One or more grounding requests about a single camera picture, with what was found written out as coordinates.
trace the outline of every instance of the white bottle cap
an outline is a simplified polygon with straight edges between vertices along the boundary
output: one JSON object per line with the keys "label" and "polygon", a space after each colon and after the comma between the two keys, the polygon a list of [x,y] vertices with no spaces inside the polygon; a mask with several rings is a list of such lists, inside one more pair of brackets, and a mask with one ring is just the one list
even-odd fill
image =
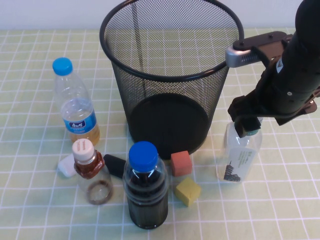
{"label": "white bottle cap", "polygon": [[73,143],[72,153],[79,164],[85,165],[89,163],[88,160],[94,155],[95,148],[90,140],[82,138]]}
{"label": "white bottle cap", "polygon": [[71,153],[58,163],[58,169],[67,177],[71,178],[77,172],[75,170],[75,158]]}

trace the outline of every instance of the mesh trash can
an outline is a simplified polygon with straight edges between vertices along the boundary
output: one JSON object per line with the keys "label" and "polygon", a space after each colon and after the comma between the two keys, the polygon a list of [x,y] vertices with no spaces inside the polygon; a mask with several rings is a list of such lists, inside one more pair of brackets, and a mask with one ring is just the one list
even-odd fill
{"label": "mesh trash can", "polygon": [[131,137],[163,159],[206,139],[229,68],[225,50],[243,39],[237,16],[215,0],[128,0],[104,19]]}

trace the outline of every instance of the small plastic bottle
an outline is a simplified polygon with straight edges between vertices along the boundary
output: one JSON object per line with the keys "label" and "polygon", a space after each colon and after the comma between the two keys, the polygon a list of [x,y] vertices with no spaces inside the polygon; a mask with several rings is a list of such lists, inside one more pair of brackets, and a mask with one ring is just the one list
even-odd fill
{"label": "small plastic bottle", "polygon": [[96,145],[100,139],[100,131],[86,86],[73,72],[72,63],[68,58],[56,59],[52,68],[56,74],[54,100],[72,142],[78,139],[89,139],[93,145]]}
{"label": "small plastic bottle", "polygon": [[220,181],[242,182],[260,150],[261,143],[262,133],[260,130],[240,138],[234,122],[230,122],[224,135],[222,160],[217,166],[217,175]]}
{"label": "small plastic bottle", "polygon": [[72,145],[74,169],[78,173],[78,185],[93,205],[106,203],[113,193],[108,168],[100,152],[90,140],[78,139]]}
{"label": "small plastic bottle", "polygon": [[123,186],[134,224],[155,229],[164,223],[168,215],[168,174],[152,143],[140,141],[131,147]]}

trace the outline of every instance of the black eraser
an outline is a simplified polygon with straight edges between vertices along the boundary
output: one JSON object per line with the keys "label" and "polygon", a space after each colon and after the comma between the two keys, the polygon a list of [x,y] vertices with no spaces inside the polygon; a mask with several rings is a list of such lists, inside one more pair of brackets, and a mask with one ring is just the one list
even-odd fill
{"label": "black eraser", "polygon": [[104,155],[103,159],[110,174],[122,179],[125,171],[126,161],[109,154]]}

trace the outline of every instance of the white wall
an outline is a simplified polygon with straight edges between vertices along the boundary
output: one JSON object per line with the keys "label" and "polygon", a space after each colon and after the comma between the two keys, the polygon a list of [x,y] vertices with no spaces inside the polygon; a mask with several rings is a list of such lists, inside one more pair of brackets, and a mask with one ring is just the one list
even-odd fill
{"label": "white wall", "polygon": [[[107,13],[121,2],[123,0],[0,0],[0,29],[98,29]],[[294,27],[302,0],[220,2],[231,8],[245,27]]]}

